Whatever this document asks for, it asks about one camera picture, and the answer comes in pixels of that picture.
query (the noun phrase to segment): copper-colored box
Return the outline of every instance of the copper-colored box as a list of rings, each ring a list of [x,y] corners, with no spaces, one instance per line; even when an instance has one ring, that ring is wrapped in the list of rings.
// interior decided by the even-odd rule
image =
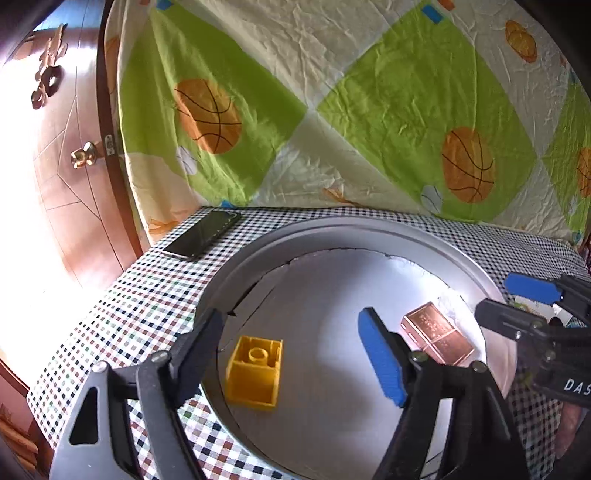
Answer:
[[[457,365],[474,351],[432,302],[407,313],[401,327],[418,348],[440,364]]]

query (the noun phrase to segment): door knob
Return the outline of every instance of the door knob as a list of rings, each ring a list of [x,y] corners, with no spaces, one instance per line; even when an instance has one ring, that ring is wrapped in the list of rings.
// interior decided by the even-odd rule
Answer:
[[[72,152],[72,167],[82,168],[96,161],[96,148],[92,142],[86,142],[83,148]]]

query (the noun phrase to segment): blue gripper pad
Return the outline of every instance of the blue gripper pad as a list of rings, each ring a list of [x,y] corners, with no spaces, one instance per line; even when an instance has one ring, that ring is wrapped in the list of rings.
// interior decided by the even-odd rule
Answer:
[[[374,309],[361,310],[357,328],[384,395],[402,407],[408,394],[402,380],[402,367],[387,341],[391,333]]]
[[[505,288],[512,295],[539,301],[547,305],[560,301],[562,293],[552,282],[528,277],[518,273],[510,273],[505,279]]]

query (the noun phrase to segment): basketball print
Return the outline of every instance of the basketball print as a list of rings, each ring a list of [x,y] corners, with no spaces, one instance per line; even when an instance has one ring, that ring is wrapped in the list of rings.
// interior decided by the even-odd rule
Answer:
[[[581,197],[591,196],[591,148],[581,148],[579,151],[579,164],[577,165],[577,176],[579,178],[579,193]]]
[[[441,161],[447,188],[465,203],[482,202],[495,186],[495,160],[476,130],[451,130],[441,147]]]
[[[533,63],[538,59],[534,37],[515,20],[508,20],[505,24],[505,39],[517,55],[527,63]]]
[[[230,96],[210,80],[183,80],[174,88],[181,126],[199,148],[213,154],[231,150],[242,122]]]

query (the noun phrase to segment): smartphone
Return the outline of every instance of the smartphone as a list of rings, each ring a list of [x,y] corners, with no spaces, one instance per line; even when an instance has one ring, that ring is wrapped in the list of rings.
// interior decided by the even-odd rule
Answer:
[[[214,210],[163,249],[169,257],[195,260],[215,240],[222,236],[242,215],[225,210]]]

